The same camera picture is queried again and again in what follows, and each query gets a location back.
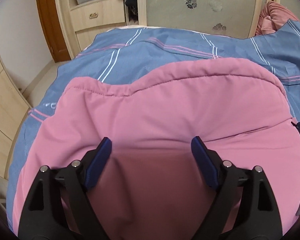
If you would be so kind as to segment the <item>frosted sliding wardrobe door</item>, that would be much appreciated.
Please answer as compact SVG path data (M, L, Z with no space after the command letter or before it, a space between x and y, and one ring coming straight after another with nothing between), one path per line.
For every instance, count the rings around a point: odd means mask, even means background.
M248 38L264 0L138 0L140 25Z

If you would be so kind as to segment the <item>blue plaid bed sheet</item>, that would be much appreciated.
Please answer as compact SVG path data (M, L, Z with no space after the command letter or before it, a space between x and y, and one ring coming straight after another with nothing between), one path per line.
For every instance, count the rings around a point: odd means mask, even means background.
M111 85L130 84L162 65L219 58L249 59L283 84L290 112L300 122L300 22L288 20L276 32L238 39L171 28L117 28L95 37L92 44L58 68L55 81L24 121L13 151L7 187L7 220L13 222L17 182L42 122L55 113L67 84L92 77Z

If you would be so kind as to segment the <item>cream and pink hooded jacket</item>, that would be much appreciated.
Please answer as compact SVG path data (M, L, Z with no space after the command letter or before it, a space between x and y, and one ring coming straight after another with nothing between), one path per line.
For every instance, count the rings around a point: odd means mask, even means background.
M191 139L237 167L265 169L287 232L300 204L300 135L279 79L247 59L165 64L133 81L101 81L77 65L59 74L29 113L10 168L9 223L19 231L39 168L63 167L108 137L112 153L88 193L112 239L189 239L213 192L191 154Z

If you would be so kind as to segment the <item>brown wooden door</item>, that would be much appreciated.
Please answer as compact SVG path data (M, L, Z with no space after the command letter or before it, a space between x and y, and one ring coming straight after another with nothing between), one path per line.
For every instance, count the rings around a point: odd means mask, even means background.
M69 61L70 55L59 22L55 0L36 0L46 44L55 63Z

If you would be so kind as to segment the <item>wardrobe drawer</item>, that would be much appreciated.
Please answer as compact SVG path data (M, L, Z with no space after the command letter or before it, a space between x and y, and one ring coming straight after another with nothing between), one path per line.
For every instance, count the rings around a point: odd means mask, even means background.
M99 0L80 5L70 10L70 17L74 31L126 21L123 0Z

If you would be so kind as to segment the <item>light wood dresser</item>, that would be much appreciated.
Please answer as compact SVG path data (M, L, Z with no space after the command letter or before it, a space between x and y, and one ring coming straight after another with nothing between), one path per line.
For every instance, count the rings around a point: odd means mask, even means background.
M30 109L0 56L0 178L8 180L14 145Z

